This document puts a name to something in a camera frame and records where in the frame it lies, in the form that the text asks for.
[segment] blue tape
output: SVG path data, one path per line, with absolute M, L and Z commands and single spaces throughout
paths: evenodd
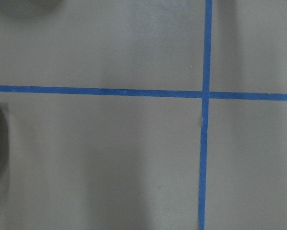
M 284 93 L 209 92 L 209 97 L 214 99 L 287 101 L 287 94 Z
M 202 98 L 202 92 L 198 92 L 198 91 L 97 89 L 97 88 L 71 88 L 71 87 L 46 87 L 46 86 L 6 86 L 6 85 L 0 85 L 0 92 L 88 94 L 88 95 L 115 95 L 115 96 L 138 96 L 138 97 Z
M 209 88 L 210 88 L 210 57 L 211 57 L 211 23 L 212 23 L 212 0 L 206 0 L 205 29 L 204 29 L 203 92 L 202 92 L 202 127 L 201 127 L 201 149 L 200 149 L 199 194 L 198 194 L 199 230 L 204 230 L 205 228 L 207 138 L 208 138 L 208 112 L 209 112 Z

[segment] floor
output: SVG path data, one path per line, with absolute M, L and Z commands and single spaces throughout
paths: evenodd
M 31 229 L 287 229 L 287 0 L 0 0 L 0 230 Z

